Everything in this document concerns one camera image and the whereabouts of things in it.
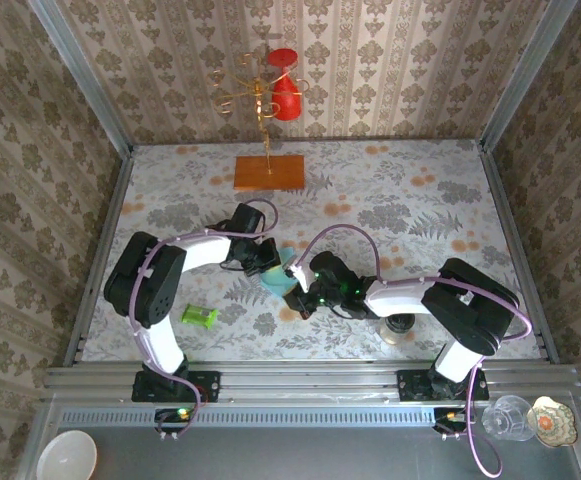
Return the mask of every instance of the floral pattern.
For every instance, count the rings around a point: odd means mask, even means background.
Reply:
[[[559,356],[581,374],[581,1],[494,157]]]
[[[256,138],[249,101],[217,114],[205,77],[222,67],[251,75],[240,54],[283,47],[315,92],[296,121],[272,122],[279,138],[476,138],[548,1],[57,3],[131,142],[175,144]],[[175,106],[170,91],[187,102]]]
[[[306,188],[235,192],[235,155],[261,153],[257,143],[137,148],[106,275],[134,232],[166,238],[195,231],[229,218],[238,202],[261,196],[279,209],[278,247],[300,253],[325,226],[351,223],[376,239],[387,278],[432,273],[456,256],[518,291],[475,142],[283,143],[275,153],[304,155]],[[269,208],[261,209],[270,222]],[[358,274],[373,273],[371,251],[357,235],[334,231],[316,244],[315,253],[324,249]],[[187,304],[218,309],[212,328],[182,324]],[[424,316],[396,348],[378,336],[377,321],[342,320],[325,311],[303,321],[258,277],[217,265],[186,272],[171,321],[193,361],[433,359],[448,340],[445,330]],[[515,321],[511,329],[518,328]],[[101,296],[87,338],[85,361],[140,358],[126,322]],[[539,355],[532,337],[506,344],[498,353],[499,358]]]
[[[73,3],[99,23],[99,6]],[[0,479],[64,354],[118,163],[30,6],[0,1]]]

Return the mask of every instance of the wooden block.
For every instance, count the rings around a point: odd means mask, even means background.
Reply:
[[[234,189],[302,190],[305,187],[303,155],[270,155],[272,173],[268,173],[265,156],[237,157]]]

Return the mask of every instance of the decorative plate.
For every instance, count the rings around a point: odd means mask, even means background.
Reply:
[[[541,443],[548,447],[572,445],[577,441],[574,413],[570,407],[550,397],[537,398],[528,412],[528,423],[536,430]]]

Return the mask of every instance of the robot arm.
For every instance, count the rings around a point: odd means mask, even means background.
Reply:
[[[230,235],[235,232],[254,233],[262,217],[259,210],[239,204],[232,219],[209,227],[225,230],[225,235],[216,233],[184,240],[180,247],[161,247],[141,280],[135,309],[135,319],[141,325],[135,329],[135,335],[141,350],[149,357],[146,361],[167,374],[177,372],[185,363],[169,316],[183,272],[202,265],[236,260],[241,263],[246,275],[253,275],[280,263],[274,239],[257,243],[251,238]],[[108,278],[104,298],[119,315],[129,317],[130,295],[138,271],[157,244],[156,237],[145,232],[135,233]]]
[[[303,318],[308,318],[319,306],[338,307],[354,319],[403,314],[434,316],[453,336],[428,375],[433,389],[443,396],[454,396],[465,389],[470,370],[483,357],[497,352],[513,318],[508,309],[493,300],[482,296],[467,299],[465,288],[447,283],[383,282],[376,277],[357,277],[331,252],[316,255],[307,272],[301,266],[291,267],[290,272],[298,277],[299,285],[285,300]],[[447,260],[439,270],[439,277],[478,287],[508,303],[519,304],[510,290],[460,259]]]

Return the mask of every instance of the floral wallpaper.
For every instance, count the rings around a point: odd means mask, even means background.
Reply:
[[[0,0],[0,478],[63,355],[118,162],[29,6]]]
[[[258,139],[206,75],[289,47],[311,84],[272,136],[477,138],[547,0],[59,0],[134,144]],[[270,69],[267,75],[274,75]]]
[[[559,353],[581,374],[581,1],[494,153]]]

